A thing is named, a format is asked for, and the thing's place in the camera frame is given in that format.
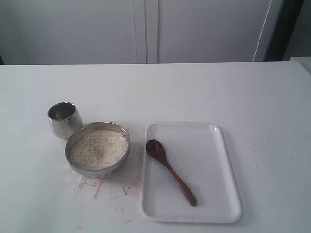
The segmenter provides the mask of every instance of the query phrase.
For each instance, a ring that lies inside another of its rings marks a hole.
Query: stainless steel cup
[[[48,110],[48,118],[53,133],[62,139],[69,139],[82,127],[80,114],[73,103],[63,102],[52,106]]]

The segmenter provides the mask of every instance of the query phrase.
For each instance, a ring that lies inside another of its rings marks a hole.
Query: spoon handle
[[[165,164],[165,167],[170,171],[170,173],[173,175],[176,183],[178,184],[179,188],[189,201],[190,205],[196,206],[198,201],[196,200],[194,194],[190,191],[190,189],[187,187],[187,185],[179,178],[179,176],[176,174],[176,172],[171,168],[171,166],[167,163]]]

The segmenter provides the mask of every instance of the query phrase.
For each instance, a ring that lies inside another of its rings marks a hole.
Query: white cabinet
[[[260,61],[283,0],[2,0],[6,64]]]
[[[282,0],[147,0],[148,62],[263,60],[281,4]]]

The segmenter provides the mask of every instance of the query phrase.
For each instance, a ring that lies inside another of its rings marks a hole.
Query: white tray
[[[159,123],[147,127],[198,200],[190,206],[169,171],[144,150],[141,211],[152,221],[231,223],[242,213],[225,141],[210,123]]]

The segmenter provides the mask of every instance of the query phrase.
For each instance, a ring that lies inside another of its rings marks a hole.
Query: bowl rim
[[[90,127],[91,125],[95,125],[95,124],[111,124],[111,125],[116,125],[118,127],[120,127],[122,130],[124,130],[124,132],[126,132],[126,135],[128,136],[128,145],[127,145],[127,150],[125,152],[125,154],[122,156],[121,159],[119,159],[117,162],[115,162],[114,164],[110,165],[110,166],[107,166],[107,167],[104,167],[104,168],[101,168],[101,169],[98,169],[98,170],[85,170],[85,169],[82,169],[82,168],[79,168],[77,167],[76,165],[74,165],[70,160],[69,160],[69,156],[70,154],[67,154],[66,153],[66,149],[67,147],[69,146],[69,141],[71,140],[71,138],[78,134],[79,132],[83,131],[85,128],[88,128]],[[125,157],[127,157],[129,155],[129,152],[130,152],[130,149],[131,149],[131,138],[130,138],[130,135],[128,133],[128,131],[123,128],[121,125],[117,124],[117,123],[114,123],[114,122],[109,122],[109,121],[99,121],[99,122],[94,122],[94,123],[90,123],[90,124],[87,124],[86,126],[82,127],[81,129],[77,130],[76,132],[74,132],[74,134],[68,139],[68,141],[66,142],[66,145],[65,145],[65,158],[67,160],[67,162],[74,168],[76,169],[79,169],[80,171],[87,171],[87,172],[98,172],[98,171],[103,171],[105,169],[108,169],[114,165],[116,165],[118,162],[122,161]]]

